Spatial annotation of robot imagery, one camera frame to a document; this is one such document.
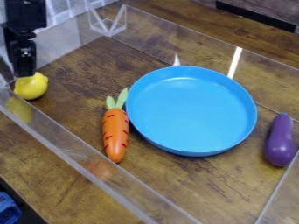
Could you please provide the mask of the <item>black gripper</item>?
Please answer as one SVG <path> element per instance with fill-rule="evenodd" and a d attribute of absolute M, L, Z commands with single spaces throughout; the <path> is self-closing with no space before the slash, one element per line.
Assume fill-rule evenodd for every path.
<path fill-rule="evenodd" d="M 14 66 L 14 44 L 17 39 L 33 39 L 34 30 L 46 27 L 45 0 L 4 0 L 4 43 L 8 60 Z M 28 40 L 16 48 L 16 70 L 18 77 L 33 76 L 36 70 L 36 44 Z"/>

